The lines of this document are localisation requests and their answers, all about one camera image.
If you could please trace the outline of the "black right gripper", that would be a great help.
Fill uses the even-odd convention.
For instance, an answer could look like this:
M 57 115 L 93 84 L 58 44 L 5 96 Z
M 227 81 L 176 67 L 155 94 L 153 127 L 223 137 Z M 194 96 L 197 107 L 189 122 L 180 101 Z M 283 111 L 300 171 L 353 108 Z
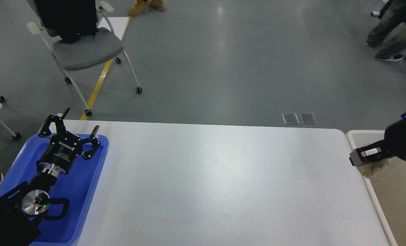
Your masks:
M 393 155 L 406 161 L 406 118 L 388 126 L 384 132 L 384 140 L 353 150 L 349 160 L 351 165 L 361 166 L 390 159 Z

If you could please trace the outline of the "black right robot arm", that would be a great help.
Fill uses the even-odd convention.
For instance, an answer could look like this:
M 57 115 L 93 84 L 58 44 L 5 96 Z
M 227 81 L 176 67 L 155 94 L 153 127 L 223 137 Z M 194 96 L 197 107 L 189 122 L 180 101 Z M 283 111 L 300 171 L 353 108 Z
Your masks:
M 400 120 L 386 128 L 382 140 L 356 148 L 349 159 L 353 166 L 361 166 L 392 157 L 406 161 L 406 111 Z

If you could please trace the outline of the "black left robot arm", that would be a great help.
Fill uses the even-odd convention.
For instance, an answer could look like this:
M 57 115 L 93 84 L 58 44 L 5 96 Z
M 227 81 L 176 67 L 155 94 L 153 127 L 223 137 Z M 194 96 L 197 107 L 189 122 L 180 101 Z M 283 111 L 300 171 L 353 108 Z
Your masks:
M 0 196 L 0 246 L 28 246 L 40 237 L 43 221 L 67 216 L 70 200 L 51 197 L 51 189 L 59 175 L 70 173 L 78 157 L 90 160 L 101 146 L 98 125 L 86 138 L 66 129 L 64 119 L 69 110 L 61 116 L 49 115 L 41 126 L 38 137 L 48 138 L 50 143 L 35 162 L 37 173 L 31 181 L 23 181 Z

